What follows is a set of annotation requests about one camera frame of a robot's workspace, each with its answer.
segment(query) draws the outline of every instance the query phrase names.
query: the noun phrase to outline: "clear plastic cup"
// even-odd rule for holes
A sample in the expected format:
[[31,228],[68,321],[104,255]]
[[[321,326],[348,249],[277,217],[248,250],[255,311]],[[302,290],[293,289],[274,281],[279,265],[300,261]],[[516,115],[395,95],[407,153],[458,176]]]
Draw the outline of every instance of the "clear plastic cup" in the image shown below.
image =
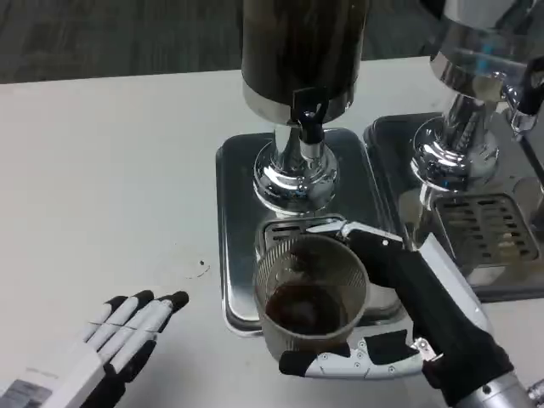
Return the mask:
[[[300,235],[270,248],[258,263],[253,285],[264,339],[276,360],[288,350],[319,354],[346,342],[365,312],[369,290],[359,258],[341,242],[323,235]],[[318,286],[327,291],[341,313],[338,328],[325,334],[301,334],[274,321],[267,304],[285,285]]]

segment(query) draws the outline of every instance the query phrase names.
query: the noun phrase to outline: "stainless steel drip tray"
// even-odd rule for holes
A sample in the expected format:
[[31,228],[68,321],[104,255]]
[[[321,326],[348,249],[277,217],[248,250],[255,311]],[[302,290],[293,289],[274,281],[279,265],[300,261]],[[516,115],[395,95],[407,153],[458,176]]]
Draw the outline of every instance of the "stainless steel drip tray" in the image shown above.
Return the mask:
[[416,130],[437,115],[383,117],[365,133],[390,218],[382,228],[393,225],[415,247],[435,234],[484,302],[544,298],[544,237],[530,228],[542,193],[523,152],[493,127],[500,153],[492,179],[463,193],[434,190],[410,164]]
[[[298,218],[281,218],[270,211],[253,191],[252,170],[258,152],[272,138],[271,133],[232,137],[219,149],[216,160],[224,318],[227,326],[241,336],[258,335],[261,330],[252,289],[259,245],[300,234],[315,223],[345,218],[377,227],[383,218],[362,143],[345,129],[326,131],[326,143],[338,160],[340,177],[329,205]],[[404,317],[404,309],[391,289],[372,286],[370,304],[360,322],[363,326]]]

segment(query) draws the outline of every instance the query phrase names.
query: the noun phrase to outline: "cup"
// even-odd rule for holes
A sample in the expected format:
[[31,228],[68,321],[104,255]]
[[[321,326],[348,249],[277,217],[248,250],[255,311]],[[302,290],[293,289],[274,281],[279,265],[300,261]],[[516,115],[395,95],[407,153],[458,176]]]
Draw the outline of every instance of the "cup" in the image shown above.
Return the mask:
[[344,244],[323,235],[279,242],[258,262],[254,298],[267,348],[324,353],[345,343],[365,312],[365,266]]

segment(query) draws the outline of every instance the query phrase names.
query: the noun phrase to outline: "robotic hand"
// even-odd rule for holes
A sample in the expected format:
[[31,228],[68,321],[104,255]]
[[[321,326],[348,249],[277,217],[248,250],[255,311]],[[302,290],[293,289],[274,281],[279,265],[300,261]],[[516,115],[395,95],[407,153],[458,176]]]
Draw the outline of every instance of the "robotic hand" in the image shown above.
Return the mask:
[[[410,251],[399,236],[359,223],[337,221],[306,233],[343,242],[366,266],[372,283],[393,288],[413,322],[412,339],[405,331],[389,338],[381,335],[374,343],[381,344],[382,353],[376,348],[374,357],[368,338],[360,341],[358,350],[339,347],[319,355],[285,352],[281,372],[353,379],[422,372],[456,408],[529,408],[544,402],[544,382],[529,394],[521,386],[507,353],[491,334],[479,300],[433,235],[417,251]],[[388,359],[386,365],[378,364],[380,355]],[[378,375],[369,375],[372,371]]]
[[0,397],[0,408],[115,406],[150,358],[158,333],[188,302],[185,292],[112,298],[80,338],[27,367]]

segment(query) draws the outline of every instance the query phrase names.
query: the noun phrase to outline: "white table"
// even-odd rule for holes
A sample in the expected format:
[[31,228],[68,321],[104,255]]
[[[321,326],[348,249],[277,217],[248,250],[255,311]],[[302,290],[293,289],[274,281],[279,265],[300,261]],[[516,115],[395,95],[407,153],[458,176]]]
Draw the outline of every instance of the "white table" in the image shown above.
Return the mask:
[[[378,116],[439,110],[444,96],[426,58],[366,62],[337,125],[362,134]],[[440,402],[421,377],[283,377],[263,339],[225,327],[215,152],[271,129],[244,104],[239,71],[3,85],[0,123],[0,390],[101,302],[150,288],[191,300],[121,407]],[[486,309],[520,379],[544,377],[544,300]]]

